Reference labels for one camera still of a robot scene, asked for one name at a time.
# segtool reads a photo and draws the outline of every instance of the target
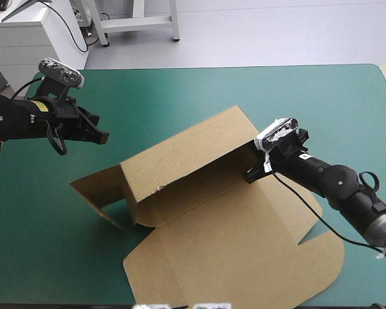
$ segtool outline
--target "black cable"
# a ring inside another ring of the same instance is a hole
[[[288,188],[294,195],[296,195],[302,202],[304,205],[306,205],[306,207],[320,220],[320,222],[322,222],[329,230],[331,230],[333,232],[333,234],[335,234],[337,237],[339,237],[340,239],[348,242],[348,243],[351,243],[352,245],[356,245],[356,246],[361,246],[361,247],[366,247],[366,248],[369,248],[369,249],[372,249],[372,250],[375,250],[379,253],[382,253],[383,251],[380,250],[379,248],[377,247],[374,247],[372,245],[368,245],[367,243],[359,243],[357,241],[354,241],[354,240],[351,240],[349,238],[346,238],[344,237],[343,235],[340,235],[332,226],[330,226],[330,224],[328,224],[322,217],[319,216],[319,214],[309,205],[309,203],[307,201],[304,200],[304,198],[298,193],[296,192],[295,189],[293,189],[292,187],[290,187],[287,183],[285,183],[283,180],[281,180],[275,173],[273,173],[273,176],[276,178],[276,180],[278,182],[280,182],[281,184],[283,184],[283,186],[285,186],[286,188]]]
[[[11,97],[11,99],[10,100],[13,100],[25,87],[27,87],[27,86],[29,86],[29,85],[31,85],[31,84],[33,84],[34,82],[38,82],[39,80],[41,80],[41,77],[40,78],[38,78],[38,79],[33,79],[33,80],[31,80],[31,81],[29,81],[29,82],[27,82],[26,84],[24,84],[23,86],[21,86],[20,88],[19,88],[19,90],[17,90],[14,94],[13,94],[13,96]]]
[[[66,25],[67,30],[69,30],[69,33],[70,33],[70,35],[71,35],[71,38],[73,39],[73,42],[75,43],[75,45],[76,45],[76,47],[78,48],[78,50],[80,50],[82,53],[87,53],[87,52],[89,51],[89,46],[86,44],[86,49],[85,49],[85,50],[83,50],[82,48],[80,48],[80,46],[79,46],[79,45],[77,44],[77,42],[76,42],[76,39],[75,39],[73,33],[72,33],[71,30],[70,30],[69,25],[68,25],[67,22],[64,20],[63,16],[61,16],[61,15],[58,13],[58,11],[56,11],[54,8],[52,8],[52,7],[51,7],[50,5],[48,5],[47,3],[42,2],[42,1],[39,1],[39,2],[40,2],[41,4],[47,6],[50,10],[52,10],[53,12],[55,12],[55,13],[61,18],[61,20],[63,21],[63,23]]]
[[[94,42],[92,42],[92,43],[90,43],[90,44],[87,44],[87,46],[94,45],[94,44],[96,44],[97,42],[98,42],[98,38],[97,38]]]
[[[109,15],[109,14],[107,14],[107,13],[102,13],[102,15],[106,15],[107,18],[110,20],[110,15]]]

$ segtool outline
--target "white floor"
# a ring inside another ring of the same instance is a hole
[[[132,1],[99,0],[111,18]],[[146,0],[147,15],[169,11]],[[386,62],[386,0],[179,0],[171,29],[112,33],[91,47],[87,69],[278,66]]]

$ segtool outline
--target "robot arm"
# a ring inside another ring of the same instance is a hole
[[[39,71],[44,78],[32,98],[0,95],[0,150],[7,140],[42,137],[60,155],[67,153],[65,140],[105,144],[109,133],[97,128],[100,117],[77,106],[68,95],[71,87],[82,87],[84,77],[51,58],[40,62]]]
[[[374,247],[386,248],[386,204],[376,191],[379,180],[370,172],[357,173],[344,165],[329,165],[308,154],[303,143],[309,138],[304,129],[297,129],[294,118],[276,120],[255,138],[253,150],[259,163],[244,173],[252,183],[278,172],[308,190],[326,198],[332,208]],[[370,174],[371,187],[363,178]]]

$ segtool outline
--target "green table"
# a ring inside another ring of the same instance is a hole
[[[99,218],[69,183],[117,164],[234,104],[258,129],[295,117],[311,153],[376,171],[386,201],[386,82],[373,65],[83,71],[79,105],[101,116],[108,144],[9,141],[0,157],[0,302],[134,301],[122,260],[151,229],[132,226],[121,201],[106,208],[125,233]],[[356,232],[318,197],[324,217]],[[317,225],[309,237],[325,231]],[[386,261],[346,245],[336,282],[307,305],[386,305]]]

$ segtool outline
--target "white cabinet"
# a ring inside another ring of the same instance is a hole
[[[39,62],[45,57],[83,69],[88,53],[78,50],[61,18],[43,4],[37,3],[1,22],[22,1],[13,0],[10,7],[0,13],[0,71],[11,87],[17,90],[33,79]],[[63,16],[77,44],[85,50],[86,43],[69,0],[56,0],[50,5]]]

